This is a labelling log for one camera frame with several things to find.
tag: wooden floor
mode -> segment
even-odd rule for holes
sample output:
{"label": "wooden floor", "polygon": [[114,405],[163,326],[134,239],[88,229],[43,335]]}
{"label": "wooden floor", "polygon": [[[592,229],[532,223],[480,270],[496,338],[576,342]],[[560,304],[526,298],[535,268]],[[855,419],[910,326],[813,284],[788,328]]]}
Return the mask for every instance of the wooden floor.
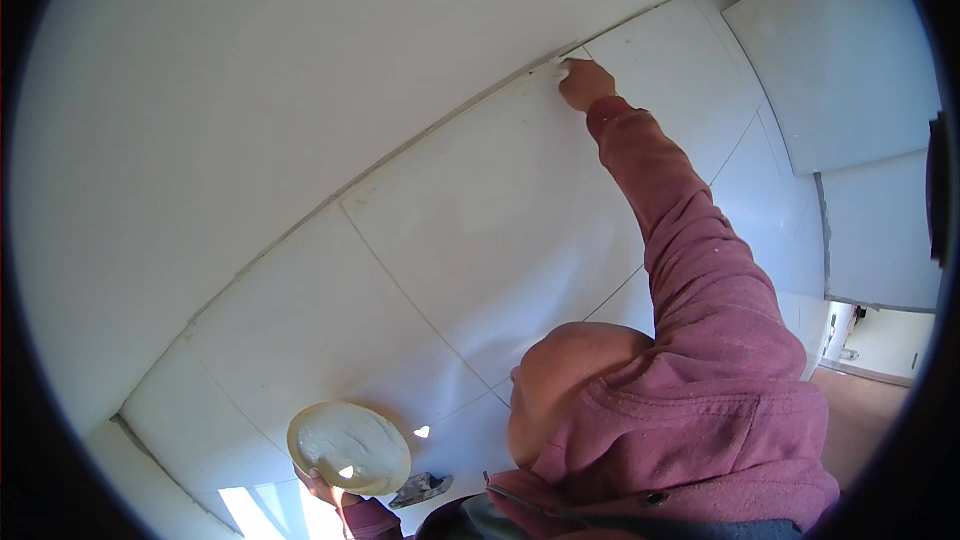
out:
{"label": "wooden floor", "polygon": [[830,408],[823,468],[846,490],[870,461],[910,390],[823,367],[810,381],[823,391]]}

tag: right hand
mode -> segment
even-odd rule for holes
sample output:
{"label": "right hand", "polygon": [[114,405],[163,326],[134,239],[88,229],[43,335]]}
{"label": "right hand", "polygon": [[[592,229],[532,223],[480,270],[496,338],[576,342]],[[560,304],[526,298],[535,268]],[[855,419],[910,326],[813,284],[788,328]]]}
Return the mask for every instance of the right hand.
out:
{"label": "right hand", "polygon": [[587,113],[594,102],[617,95],[616,80],[596,61],[566,59],[563,65],[570,75],[559,82],[559,93],[577,111]]}
{"label": "right hand", "polygon": [[300,467],[294,465],[294,474],[300,478],[300,481],[303,482],[306,489],[310,491],[310,494],[337,509],[359,505],[364,502],[363,498],[351,494],[343,488],[328,484],[324,476],[316,469],[311,469],[309,473],[305,474],[300,470]]}

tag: hoodie sleeve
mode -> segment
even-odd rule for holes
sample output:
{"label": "hoodie sleeve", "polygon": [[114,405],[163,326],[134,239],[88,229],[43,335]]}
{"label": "hoodie sleeve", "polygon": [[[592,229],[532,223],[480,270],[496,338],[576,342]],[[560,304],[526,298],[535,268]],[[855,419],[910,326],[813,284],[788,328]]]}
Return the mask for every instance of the hoodie sleeve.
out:
{"label": "hoodie sleeve", "polygon": [[773,283],[687,154],[619,96],[598,100],[586,126],[646,243],[656,339],[637,374],[669,385],[800,378],[807,354],[784,326]]}
{"label": "hoodie sleeve", "polygon": [[376,498],[337,509],[343,537],[353,540],[403,540],[401,520]]}

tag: person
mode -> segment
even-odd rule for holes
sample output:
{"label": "person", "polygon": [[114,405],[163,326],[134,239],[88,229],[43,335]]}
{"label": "person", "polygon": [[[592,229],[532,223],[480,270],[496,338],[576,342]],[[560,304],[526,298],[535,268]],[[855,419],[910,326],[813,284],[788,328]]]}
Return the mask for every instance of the person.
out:
{"label": "person", "polygon": [[[594,61],[559,84],[636,214],[655,340],[569,323],[513,370],[517,469],[435,510],[417,540],[799,538],[839,497],[828,408],[773,283],[653,115]],[[402,540],[378,500],[296,471],[348,538]]]}

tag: maroon hoodie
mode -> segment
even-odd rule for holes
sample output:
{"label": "maroon hoodie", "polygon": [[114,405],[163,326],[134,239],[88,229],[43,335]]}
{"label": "maroon hoodie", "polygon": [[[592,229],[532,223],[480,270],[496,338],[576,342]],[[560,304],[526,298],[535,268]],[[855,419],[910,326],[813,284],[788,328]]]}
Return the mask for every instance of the maroon hoodie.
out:
{"label": "maroon hoodie", "polygon": [[[827,402],[799,381],[807,354],[773,283],[651,114],[611,96],[586,126],[646,242],[655,345],[594,381],[533,468],[494,475],[487,494],[537,539],[590,515],[806,532],[839,488],[820,463]],[[376,500],[340,514],[353,537],[402,537]]]}

